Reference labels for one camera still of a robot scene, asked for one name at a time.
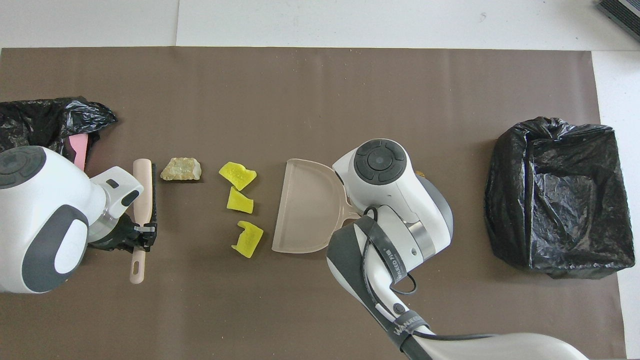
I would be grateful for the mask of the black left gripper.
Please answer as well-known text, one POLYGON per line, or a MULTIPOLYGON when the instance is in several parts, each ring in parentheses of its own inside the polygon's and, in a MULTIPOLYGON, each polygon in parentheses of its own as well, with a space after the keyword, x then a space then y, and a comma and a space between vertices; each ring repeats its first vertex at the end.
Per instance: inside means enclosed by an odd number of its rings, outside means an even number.
POLYGON ((103 251, 127 250, 141 248, 150 251, 157 238, 157 223, 125 224, 119 219, 110 232, 98 241, 90 243, 90 248, 103 251))

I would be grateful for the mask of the beige plastic dustpan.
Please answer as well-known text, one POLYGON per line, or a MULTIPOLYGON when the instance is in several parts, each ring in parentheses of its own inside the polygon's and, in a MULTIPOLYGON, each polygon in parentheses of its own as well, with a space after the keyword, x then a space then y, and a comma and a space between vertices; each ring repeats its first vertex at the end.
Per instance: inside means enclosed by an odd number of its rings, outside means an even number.
POLYGON ((360 216, 332 168, 290 158, 286 161, 271 248, 294 255, 320 251, 345 221, 360 216))

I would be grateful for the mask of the black bag lined trash bin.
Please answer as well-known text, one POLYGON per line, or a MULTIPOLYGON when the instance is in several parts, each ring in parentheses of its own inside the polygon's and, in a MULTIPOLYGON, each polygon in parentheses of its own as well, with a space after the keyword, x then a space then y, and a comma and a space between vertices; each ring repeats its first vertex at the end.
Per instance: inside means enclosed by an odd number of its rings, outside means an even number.
POLYGON ((600 280, 636 264, 615 130, 521 121, 494 144, 484 193, 493 254, 522 271, 600 280))

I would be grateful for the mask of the brown table mat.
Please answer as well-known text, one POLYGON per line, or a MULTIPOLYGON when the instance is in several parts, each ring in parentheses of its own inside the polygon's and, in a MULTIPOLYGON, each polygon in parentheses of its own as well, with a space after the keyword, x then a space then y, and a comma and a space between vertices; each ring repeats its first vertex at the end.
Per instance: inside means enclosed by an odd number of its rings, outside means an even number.
POLYGON ((325 251, 272 250, 286 161, 331 166, 373 138, 409 153, 454 214, 448 248, 413 271, 403 301, 439 334, 546 334, 624 358, 617 276, 551 279, 493 255, 483 198, 496 139, 516 123, 601 120, 588 51, 416 48, 4 48, 0 102, 82 96, 118 122, 86 171, 159 170, 194 157, 197 182, 157 184, 143 283, 131 255, 88 249, 42 295, 0 294, 0 360, 404 360, 334 280, 325 251), (218 171, 242 164, 252 214, 226 208, 218 171), (263 229, 248 259, 231 248, 263 229))

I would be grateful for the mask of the beige striped toy bread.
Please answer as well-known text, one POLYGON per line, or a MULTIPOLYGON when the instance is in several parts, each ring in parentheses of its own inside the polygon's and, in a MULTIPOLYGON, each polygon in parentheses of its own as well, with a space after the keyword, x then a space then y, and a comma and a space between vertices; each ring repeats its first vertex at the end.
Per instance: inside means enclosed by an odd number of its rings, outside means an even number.
POLYGON ((198 181, 201 176, 201 164, 194 157, 172 157, 160 172, 160 178, 167 182, 198 181))

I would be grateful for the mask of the pink plastic bin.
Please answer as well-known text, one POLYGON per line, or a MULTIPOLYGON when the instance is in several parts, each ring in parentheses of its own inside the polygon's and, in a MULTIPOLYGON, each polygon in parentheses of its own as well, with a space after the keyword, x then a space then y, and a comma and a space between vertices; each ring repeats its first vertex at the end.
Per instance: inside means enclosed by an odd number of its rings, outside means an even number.
POLYGON ((73 150, 73 164, 84 171, 89 149, 89 135, 87 133, 74 134, 67 139, 71 150, 73 150))

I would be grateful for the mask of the left black bag bin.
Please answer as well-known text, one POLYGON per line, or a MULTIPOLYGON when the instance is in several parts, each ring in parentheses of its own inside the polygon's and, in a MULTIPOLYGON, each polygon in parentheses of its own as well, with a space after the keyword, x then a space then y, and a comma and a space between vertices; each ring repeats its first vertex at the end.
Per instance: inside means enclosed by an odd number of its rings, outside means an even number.
POLYGON ((80 167, 84 169, 100 131, 117 122, 109 107, 84 96, 0 102, 0 153, 42 146, 75 162, 81 152, 73 148, 71 137, 86 134, 87 149, 80 167))

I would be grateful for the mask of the notched yellow sponge piece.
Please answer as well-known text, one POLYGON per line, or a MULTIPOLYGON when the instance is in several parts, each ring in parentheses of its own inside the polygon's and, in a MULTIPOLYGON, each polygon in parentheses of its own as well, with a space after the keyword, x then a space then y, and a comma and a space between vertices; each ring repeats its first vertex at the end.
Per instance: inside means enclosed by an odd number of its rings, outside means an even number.
POLYGON ((242 228, 242 232, 238 236, 237 243, 232 244, 231 248, 245 258, 250 259, 265 232, 262 228, 249 221, 238 221, 237 226, 242 228))

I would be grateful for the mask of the beige hand brush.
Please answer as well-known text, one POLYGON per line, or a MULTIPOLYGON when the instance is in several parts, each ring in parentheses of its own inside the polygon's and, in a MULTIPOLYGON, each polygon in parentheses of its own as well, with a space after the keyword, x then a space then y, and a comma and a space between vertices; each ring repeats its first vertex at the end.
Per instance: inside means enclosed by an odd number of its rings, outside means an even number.
MULTIPOLYGON (((134 223, 157 224, 155 176, 156 166, 147 158, 139 158, 133 162, 133 176, 142 185, 142 192, 132 203, 134 223)), ((129 280, 132 284, 140 284, 146 275, 146 254, 149 250, 135 247, 132 253, 129 280)))

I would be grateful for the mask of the dark ribbed object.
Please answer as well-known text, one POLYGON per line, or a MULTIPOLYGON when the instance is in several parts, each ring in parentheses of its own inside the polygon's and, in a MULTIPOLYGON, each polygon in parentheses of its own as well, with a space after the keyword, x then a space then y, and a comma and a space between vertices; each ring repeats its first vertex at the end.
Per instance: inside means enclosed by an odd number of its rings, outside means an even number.
POLYGON ((596 8, 640 43, 640 0, 599 0, 596 8))

